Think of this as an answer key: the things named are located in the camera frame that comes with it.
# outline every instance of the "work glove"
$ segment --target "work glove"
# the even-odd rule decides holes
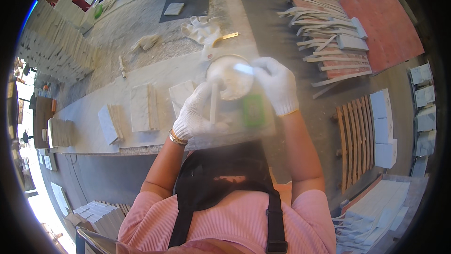
[[[287,115],[299,109],[296,78],[293,72],[271,57],[258,58],[251,65],[277,116]]]
[[[203,134],[226,133],[229,125],[223,122],[211,124],[202,116],[205,101],[211,95],[211,82],[201,83],[194,93],[185,100],[179,117],[174,122],[173,131],[177,138],[188,140]]]
[[[203,45],[201,59],[204,61],[213,58],[213,46],[222,39],[219,18],[213,17],[209,21],[206,16],[192,16],[191,24],[182,23],[182,33]]]

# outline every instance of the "workbench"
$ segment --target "workbench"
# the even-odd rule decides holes
[[[188,23],[189,19],[158,23],[156,18],[160,17],[164,3],[165,0],[136,0],[106,16],[87,33],[87,39],[100,47],[96,70],[70,89],[63,88],[60,91],[57,97],[58,112],[55,115],[56,118],[74,122],[76,144],[68,148],[54,148],[53,152],[110,155],[159,152],[175,121],[168,89],[187,80],[199,85],[205,81],[209,64],[200,62],[202,45],[184,37],[180,31],[180,24]],[[222,34],[240,33],[238,37],[218,42],[215,46],[216,57],[233,53],[252,60],[259,56],[241,0],[210,0],[208,17],[214,16],[220,18]],[[137,54],[128,54],[136,40],[154,33],[158,33],[161,38],[152,48],[147,52],[139,50]],[[125,58],[126,79],[122,78],[119,71],[119,55],[124,55]],[[160,130],[133,133],[130,126],[130,90],[149,82],[157,93]],[[221,110],[234,121],[228,135],[193,138],[186,150],[230,145],[275,134],[272,106],[257,82],[251,93],[263,96],[264,125],[257,128],[244,127],[240,121],[241,101],[227,102],[226,108]],[[105,104],[121,106],[124,141],[118,145],[106,144],[99,124],[97,113]]]

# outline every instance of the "gloved hand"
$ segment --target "gloved hand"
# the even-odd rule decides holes
[[[185,100],[179,117],[172,127],[176,137],[188,140],[208,133],[226,133],[229,125],[223,122],[211,124],[202,116],[206,99],[211,95],[211,82],[201,83],[194,93]]]
[[[293,72],[271,57],[260,57],[251,65],[255,67],[255,77],[265,90],[277,116],[287,115],[299,109],[296,78]]]

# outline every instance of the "green sponge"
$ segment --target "green sponge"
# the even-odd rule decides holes
[[[243,98],[245,113],[245,126],[257,127],[265,123],[262,96],[259,94],[247,95]]]
[[[94,18],[97,19],[100,17],[100,15],[102,15],[102,11],[103,11],[103,4],[99,4],[98,6],[96,6],[96,10],[94,13]]]

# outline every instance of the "concrete floor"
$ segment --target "concrete floor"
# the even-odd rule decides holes
[[[298,51],[296,29],[288,28],[288,18],[279,18],[278,11],[292,7],[285,0],[241,0],[261,56],[270,56],[288,67],[296,76],[301,113],[318,151],[326,179],[326,195],[332,215],[339,212],[339,204],[351,199],[369,185],[382,168],[375,167],[362,175],[356,185],[344,195],[338,187],[341,182],[341,158],[335,156],[340,148],[338,125],[330,120],[335,107],[352,99],[388,88],[392,101],[394,136],[398,138],[397,163],[390,174],[408,176],[412,164],[413,117],[412,94],[406,74],[407,68],[421,64],[416,58],[392,67],[374,77],[347,80],[316,100],[312,95],[320,89],[310,83],[324,80],[315,65],[302,61],[311,51]],[[286,151],[283,131],[276,120],[277,135],[263,139],[269,166],[279,183],[290,181],[285,165]],[[132,204],[155,156],[75,156],[57,154],[58,172],[42,168],[48,190],[50,181],[61,184],[73,208],[92,200]],[[49,193],[53,203],[53,193]]]

